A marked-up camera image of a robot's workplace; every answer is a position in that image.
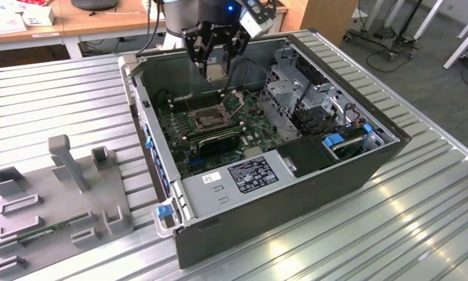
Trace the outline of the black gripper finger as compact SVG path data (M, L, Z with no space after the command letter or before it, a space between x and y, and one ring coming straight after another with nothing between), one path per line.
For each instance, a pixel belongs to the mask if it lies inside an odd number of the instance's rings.
M234 32L225 33L225 43L222 46L222 70L225 73L230 72L230 62L236 56L242 55L246 44L250 39L250 35L248 34L244 28L238 28Z
M181 29L181 38L190 61L204 68L213 48L212 23L198 22L194 27Z

